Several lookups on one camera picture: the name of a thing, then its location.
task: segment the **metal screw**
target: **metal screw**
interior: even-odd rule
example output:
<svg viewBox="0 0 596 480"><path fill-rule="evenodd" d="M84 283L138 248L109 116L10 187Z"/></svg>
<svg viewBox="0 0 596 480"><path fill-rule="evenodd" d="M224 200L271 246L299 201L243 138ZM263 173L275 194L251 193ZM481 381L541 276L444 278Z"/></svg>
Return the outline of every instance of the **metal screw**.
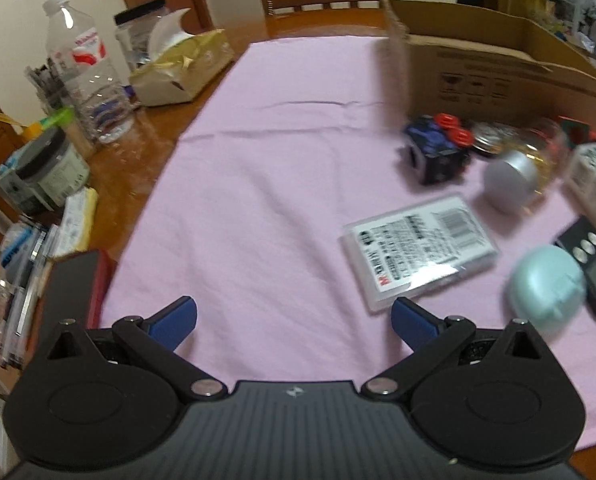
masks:
<svg viewBox="0 0 596 480"><path fill-rule="evenodd" d="M398 383L388 377L376 377L367 381L367 390L373 394L388 395L398 389Z"/></svg>
<svg viewBox="0 0 596 480"><path fill-rule="evenodd" d="M203 397L212 397L222 391L222 383L216 379L200 379L191 385L191 391Z"/></svg>

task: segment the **barcode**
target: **barcode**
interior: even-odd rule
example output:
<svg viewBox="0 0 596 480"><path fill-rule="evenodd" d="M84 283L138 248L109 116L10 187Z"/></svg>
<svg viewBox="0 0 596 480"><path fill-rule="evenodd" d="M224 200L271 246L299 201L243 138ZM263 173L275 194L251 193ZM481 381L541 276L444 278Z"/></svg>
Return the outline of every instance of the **barcode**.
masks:
<svg viewBox="0 0 596 480"><path fill-rule="evenodd" d="M384 267L382 267L382 260L377 252L372 251L369 253L369 261L371 262L371 266L373 267L373 272L376 273L376 276L380 276L384 273Z"/></svg>
<svg viewBox="0 0 596 480"><path fill-rule="evenodd" d="M438 214L438 221L444 226L459 250L480 244L480 231L472 216L463 209L449 209Z"/></svg>
<svg viewBox="0 0 596 480"><path fill-rule="evenodd" d="M592 176L591 170L587 167L583 158L578 160L576 167L571 172L571 179L578 186L578 189L585 189Z"/></svg>

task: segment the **bottle cap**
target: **bottle cap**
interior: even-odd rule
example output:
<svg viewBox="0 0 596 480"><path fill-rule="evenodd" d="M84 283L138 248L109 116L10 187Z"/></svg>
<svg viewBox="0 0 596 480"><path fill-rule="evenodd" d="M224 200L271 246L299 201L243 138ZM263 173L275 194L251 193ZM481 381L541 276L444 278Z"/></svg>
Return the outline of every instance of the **bottle cap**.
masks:
<svg viewBox="0 0 596 480"><path fill-rule="evenodd" d="M436 114L433 120L445 130L449 128L460 128L460 120L455 115L450 114Z"/></svg>
<svg viewBox="0 0 596 480"><path fill-rule="evenodd" d="M42 125L39 122L33 123L33 124L29 124L28 127L26 127L23 131L22 131L22 136L24 137L25 140L33 140L36 137L39 137L40 134L42 133Z"/></svg>
<svg viewBox="0 0 596 480"><path fill-rule="evenodd" d="M142 16L146 16L150 12L154 12L155 10L162 9L166 5L165 0L151 0L146 2L145 4L139 5L137 7L132 7L131 9L123 10L122 12L118 12L113 19L115 20L115 25L120 26L124 25L124 23L130 22L132 20L137 20Z"/></svg>
<svg viewBox="0 0 596 480"><path fill-rule="evenodd" d="M447 138L459 148L473 146L473 134L465 128L450 128L447 131Z"/></svg>
<svg viewBox="0 0 596 480"><path fill-rule="evenodd" d="M20 156L15 173L22 180L38 173L46 164L56 162L56 154L65 141L64 130L59 126L51 126L43 131L39 137L33 139L28 148Z"/></svg>
<svg viewBox="0 0 596 480"><path fill-rule="evenodd" d="M47 16L51 16L60 10L64 4L66 4L68 0L47 0L42 4L42 8Z"/></svg>

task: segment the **black jar lid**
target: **black jar lid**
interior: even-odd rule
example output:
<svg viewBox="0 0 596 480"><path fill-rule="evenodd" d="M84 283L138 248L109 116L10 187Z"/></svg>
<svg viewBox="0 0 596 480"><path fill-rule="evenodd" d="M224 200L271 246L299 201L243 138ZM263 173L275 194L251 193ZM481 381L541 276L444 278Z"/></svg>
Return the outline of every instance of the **black jar lid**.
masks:
<svg viewBox="0 0 596 480"><path fill-rule="evenodd" d="M164 6L165 0L151 0L150 2L146 2L137 7L132 7L131 9L118 12L113 19L115 20L115 25L119 27L120 25L124 25L124 23L130 22L131 20L137 20L142 16L146 16L148 13L153 12L154 10L162 9Z"/></svg>
<svg viewBox="0 0 596 480"><path fill-rule="evenodd" d="M22 180L38 173L60 149L66 139L64 130L59 126L51 126L39 137L33 139L17 162L15 173Z"/></svg>

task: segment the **red button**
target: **red button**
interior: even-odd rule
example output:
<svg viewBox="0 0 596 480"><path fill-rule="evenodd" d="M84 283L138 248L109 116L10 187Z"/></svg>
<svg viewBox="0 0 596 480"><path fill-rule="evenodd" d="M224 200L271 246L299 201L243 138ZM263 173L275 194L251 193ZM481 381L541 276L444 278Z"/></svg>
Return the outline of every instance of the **red button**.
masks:
<svg viewBox="0 0 596 480"><path fill-rule="evenodd" d="M450 128L460 128L460 120L455 115L436 114L433 116L433 120L443 130L448 130Z"/></svg>
<svg viewBox="0 0 596 480"><path fill-rule="evenodd" d="M469 148L473 146L473 135L464 128L452 128L447 132L447 137L459 148Z"/></svg>

